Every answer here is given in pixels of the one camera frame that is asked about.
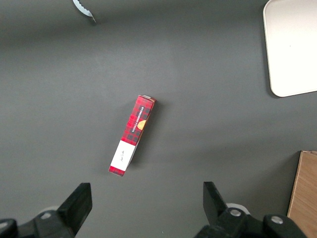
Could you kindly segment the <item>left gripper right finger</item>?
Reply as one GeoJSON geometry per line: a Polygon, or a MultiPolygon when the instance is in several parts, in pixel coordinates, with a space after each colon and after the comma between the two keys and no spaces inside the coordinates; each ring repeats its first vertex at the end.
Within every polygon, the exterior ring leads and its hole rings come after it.
{"type": "Polygon", "coordinates": [[[213,182],[203,184],[203,208],[209,224],[197,238],[305,238],[295,222],[283,215],[255,219],[242,205],[225,203],[213,182]]]}

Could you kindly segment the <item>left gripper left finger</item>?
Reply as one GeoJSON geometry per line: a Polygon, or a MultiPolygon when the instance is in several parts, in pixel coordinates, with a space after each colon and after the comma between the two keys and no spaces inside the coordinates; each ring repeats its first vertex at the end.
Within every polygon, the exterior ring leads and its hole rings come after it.
{"type": "Polygon", "coordinates": [[[92,210],[90,183],[81,183],[55,210],[39,213],[27,223],[0,220],[2,238],[74,238],[92,210]]]}

